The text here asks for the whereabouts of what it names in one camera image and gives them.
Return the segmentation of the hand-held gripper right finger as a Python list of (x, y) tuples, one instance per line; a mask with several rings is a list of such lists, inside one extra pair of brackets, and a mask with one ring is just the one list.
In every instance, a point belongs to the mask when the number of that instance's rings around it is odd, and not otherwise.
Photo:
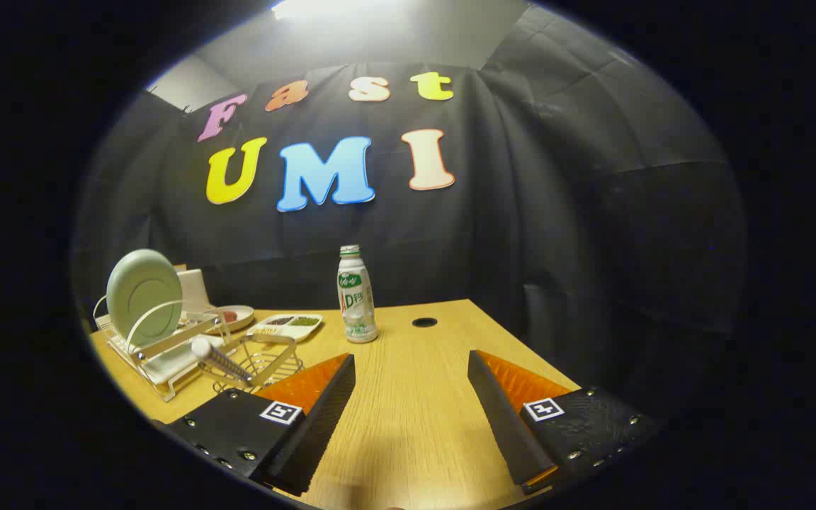
[(485, 351), (470, 352), (467, 364), (509, 474), (524, 494), (573, 487), (618, 464), (664, 426), (595, 385), (570, 390)]

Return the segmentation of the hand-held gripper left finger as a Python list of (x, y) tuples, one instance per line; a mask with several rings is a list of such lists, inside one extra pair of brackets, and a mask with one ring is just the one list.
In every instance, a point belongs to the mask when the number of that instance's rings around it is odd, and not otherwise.
[(220, 391), (163, 430), (226, 471), (301, 496), (355, 384), (354, 355), (343, 353), (255, 393)]

